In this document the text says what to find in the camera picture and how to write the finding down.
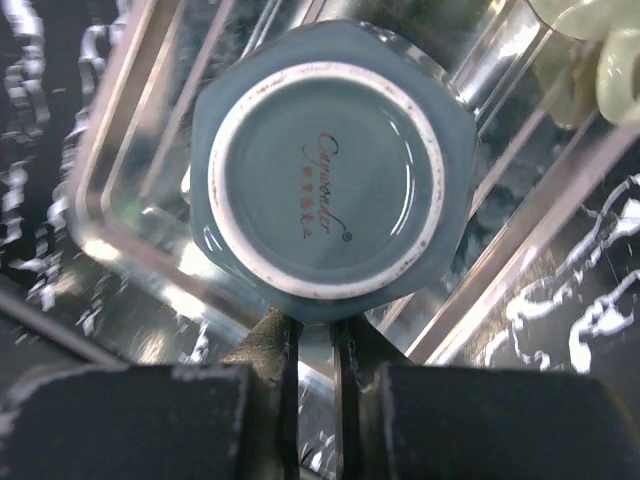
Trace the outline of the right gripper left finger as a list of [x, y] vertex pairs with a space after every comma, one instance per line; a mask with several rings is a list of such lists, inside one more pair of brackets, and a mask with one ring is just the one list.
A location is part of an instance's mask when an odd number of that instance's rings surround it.
[[295, 479], [299, 325], [270, 311], [213, 365], [127, 365], [38, 312], [19, 321], [79, 354], [1, 405], [5, 479]]

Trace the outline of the grey blue mug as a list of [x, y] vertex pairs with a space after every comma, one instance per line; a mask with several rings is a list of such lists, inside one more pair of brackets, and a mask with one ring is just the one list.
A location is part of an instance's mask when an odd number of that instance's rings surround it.
[[476, 121], [403, 37], [323, 21], [198, 96], [195, 244], [269, 305], [327, 325], [443, 277], [470, 213]]

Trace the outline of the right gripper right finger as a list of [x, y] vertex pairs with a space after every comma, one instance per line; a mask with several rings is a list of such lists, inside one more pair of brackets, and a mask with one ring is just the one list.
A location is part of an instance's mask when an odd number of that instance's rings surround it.
[[635, 479], [639, 435], [597, 380], [419, 366], [364, 319], [334, 347], [341, 479]]

